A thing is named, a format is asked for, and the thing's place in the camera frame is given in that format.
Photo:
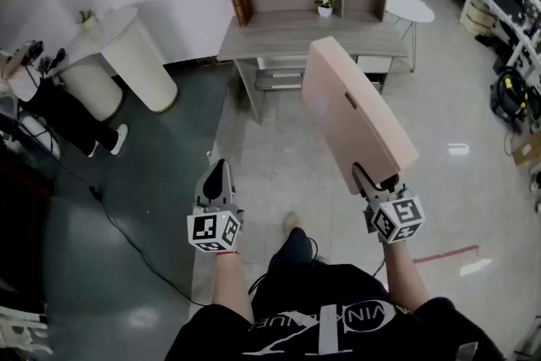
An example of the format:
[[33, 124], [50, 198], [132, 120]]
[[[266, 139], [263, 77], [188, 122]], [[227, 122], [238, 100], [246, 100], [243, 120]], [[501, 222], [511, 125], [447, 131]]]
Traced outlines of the small green potted plant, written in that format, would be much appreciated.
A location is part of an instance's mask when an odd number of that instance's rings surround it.
[[83, 30], [91, 30], [98, 23], [98, 18], [91, 9], [80, 10], [78, 14], [78, 23]]

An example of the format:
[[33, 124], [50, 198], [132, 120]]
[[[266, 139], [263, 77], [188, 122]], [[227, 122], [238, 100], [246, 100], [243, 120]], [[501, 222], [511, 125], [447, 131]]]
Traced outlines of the black and yellow vacuum cleaner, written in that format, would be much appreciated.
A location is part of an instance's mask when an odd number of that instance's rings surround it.
[[524, 120], [527, 100], [527, 84], [521, 74], [513, 67], [501, 68], [490, 86], [489, 102], [493, 114], [507, 123]]

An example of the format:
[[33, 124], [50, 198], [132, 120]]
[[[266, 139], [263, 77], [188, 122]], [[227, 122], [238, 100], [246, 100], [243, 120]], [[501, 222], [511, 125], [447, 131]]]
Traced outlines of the white flowers in white pot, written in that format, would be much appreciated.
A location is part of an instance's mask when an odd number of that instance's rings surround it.
[[314, 0], [320, 17], [329, 18], [336, 5], [336, 0]]

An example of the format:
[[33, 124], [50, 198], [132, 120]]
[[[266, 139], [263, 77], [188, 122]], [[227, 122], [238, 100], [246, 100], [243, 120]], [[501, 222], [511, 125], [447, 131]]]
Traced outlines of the pink box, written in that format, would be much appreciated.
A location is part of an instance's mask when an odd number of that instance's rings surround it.
[[310, 43], [302, 98], [351, 194], [359, 194], [354, 164], [379, 184], [418, 159], [382, 95], [334, 37]]

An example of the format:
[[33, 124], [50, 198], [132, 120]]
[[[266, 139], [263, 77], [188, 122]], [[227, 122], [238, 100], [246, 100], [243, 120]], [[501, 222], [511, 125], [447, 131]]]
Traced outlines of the person's left forearm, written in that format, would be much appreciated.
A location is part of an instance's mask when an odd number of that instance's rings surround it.
[[242, 316], [250, 325], [254, 314], [245, 280], [243, 262], [238, 252], [216, 255], [216, 275], [212, 303]]

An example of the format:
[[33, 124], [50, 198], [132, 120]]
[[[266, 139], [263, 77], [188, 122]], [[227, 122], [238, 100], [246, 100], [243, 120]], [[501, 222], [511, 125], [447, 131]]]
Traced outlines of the person's beige shoe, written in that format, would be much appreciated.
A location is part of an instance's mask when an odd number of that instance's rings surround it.
[[301, 227], [302, 223], [298, 213], [294, 211], [289, 212], [283, 222], [284, 232], [290, 233], [292, 230]]

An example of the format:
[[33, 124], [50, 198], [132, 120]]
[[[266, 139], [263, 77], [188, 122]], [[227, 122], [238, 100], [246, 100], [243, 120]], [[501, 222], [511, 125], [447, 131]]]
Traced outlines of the flat cardboard box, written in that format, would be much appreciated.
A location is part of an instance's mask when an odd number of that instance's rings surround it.
[[511, 154], [516, 167], [528, 168], [530, 171], [541, 167], [541, 130], [530, 135]]

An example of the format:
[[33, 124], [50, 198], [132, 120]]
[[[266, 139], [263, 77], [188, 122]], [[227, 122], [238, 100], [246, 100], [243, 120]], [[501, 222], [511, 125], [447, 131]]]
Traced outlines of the white swivel chair base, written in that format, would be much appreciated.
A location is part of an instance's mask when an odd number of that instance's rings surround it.
[[14, 309], [0, 305], [0, 349], [53, 355], [45, 308], [38, 305]]

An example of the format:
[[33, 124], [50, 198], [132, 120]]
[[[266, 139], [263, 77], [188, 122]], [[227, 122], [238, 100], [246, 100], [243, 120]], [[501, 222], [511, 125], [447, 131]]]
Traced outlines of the grey wooden desk with hutch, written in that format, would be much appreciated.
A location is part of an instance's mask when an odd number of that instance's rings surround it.
[[346, 18], [322, 18], [303, 10], [256, 13], [245, 27], [233, 18], [216, 58], [232, 61], [248, 95], [254, 120], [259, 122], [263, 97], [256, 88], [259, 57], [302, 56], [309, 46], [327, 36], [334, 37], [350, 55], [408, 57], [403, 39], [395, 27], [370, 12], [354, 12]]

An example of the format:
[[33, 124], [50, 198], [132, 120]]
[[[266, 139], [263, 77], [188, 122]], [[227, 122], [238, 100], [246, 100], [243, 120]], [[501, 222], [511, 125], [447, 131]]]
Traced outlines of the white cloud-shaped side table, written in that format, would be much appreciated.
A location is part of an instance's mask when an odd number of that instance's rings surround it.
[[386, 0], [385, 11], [396, 17], [396, 25], [401, 20], [409, 22], [402, 38], [408, 32], [411, 33], [412, 61], [410, 72], [414, 73], [417, 63], [417, 27], [419, 24], [432, 23], [434, 21], [434, 11], [421, 0]]

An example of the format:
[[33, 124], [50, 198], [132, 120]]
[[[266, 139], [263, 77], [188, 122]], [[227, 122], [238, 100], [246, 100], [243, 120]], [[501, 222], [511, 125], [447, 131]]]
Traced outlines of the red floor tape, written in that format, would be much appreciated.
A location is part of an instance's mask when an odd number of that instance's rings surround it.
[[426, 257], [422, 257], [422, 258], [416, 258], [416, 259], [413, 259], [413, 262], [415, 264], [422, 264], [422, 263], [428, 263], [428, 262], [431, 262], [431, 261], [434, 261], [434, 260], [446, 259], [446, 258], [449, 258], [449, 257], [453, 257], [453, 256], [457, 256], [457, 255], [465, 254], [465, 253], [469, 253], [469, 252], [476, 252], [477, 253], [478, 248], [479, 248], [478, 245], [470, 245], [470, 246], [463, 247], [463, 248], [460, 248], [460, 249], [453, 249], [453, 250], [450, 250], [450, 251], [434, 254], [434, 255], [431, 255], [431, 256], [426, 256]]

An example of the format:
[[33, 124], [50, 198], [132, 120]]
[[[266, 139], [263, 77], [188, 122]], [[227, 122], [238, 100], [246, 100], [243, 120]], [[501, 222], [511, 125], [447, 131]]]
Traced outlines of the tan cardboard box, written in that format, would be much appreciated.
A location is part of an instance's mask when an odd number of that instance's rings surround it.
[[465, 29], [473, 35], [487, 36], [493, 33], [497, 17], [489, 11], [470, 5], [463, 22]]

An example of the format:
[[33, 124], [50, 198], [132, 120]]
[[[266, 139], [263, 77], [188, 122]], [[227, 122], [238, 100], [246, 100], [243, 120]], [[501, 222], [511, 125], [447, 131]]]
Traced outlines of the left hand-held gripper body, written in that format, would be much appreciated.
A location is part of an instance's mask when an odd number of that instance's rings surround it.
[[195, 204], [187, 216], [188, 241], [204, 253], [237, 253], [244, 210], [235, 204]]

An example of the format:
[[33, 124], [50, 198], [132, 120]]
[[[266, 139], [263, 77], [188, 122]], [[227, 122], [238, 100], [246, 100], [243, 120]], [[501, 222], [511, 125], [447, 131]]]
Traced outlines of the white ribbed pedestal table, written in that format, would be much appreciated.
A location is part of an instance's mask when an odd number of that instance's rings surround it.
[[178, 97], [136, 7], [118, 8], [102, 20], [91, 17], [65, 51], [57, 73], [67, 91], [99, 121], [114, 117], [122, 105], [116, 75], [151, 112], [168, 110]]

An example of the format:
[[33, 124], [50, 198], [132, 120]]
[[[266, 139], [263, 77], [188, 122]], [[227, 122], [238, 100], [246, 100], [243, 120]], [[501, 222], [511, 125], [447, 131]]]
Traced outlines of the white workbench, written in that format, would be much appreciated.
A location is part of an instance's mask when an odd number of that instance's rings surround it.
[[[459, 18], [459, 23], [464, 24], [465, 18], [467, 17], [467, 11], [472, 0], [466, 0]], [[518, 39], [518, 43], [510, 56], [507, 66], [512, 66], [521, 53], [526, 50], [528, 52], [531, 66], [524, 75], [524, 78], [527, 79], [533, 72], [536, 72], [541, 80], [541, 54], [537, 53], [536, 48], [541, 45], [541, 29], [538, 28], [533, 36], [528, 36], [523, 26], [513, 20], [511, 14], [508, 14], [504, 9], [495, 0], [481, 0], [485, 3], [492, 14], [495, 14], [496, 17], [502, 20], [506, 25], [508, 25], [512, 31], [512, 34]]]

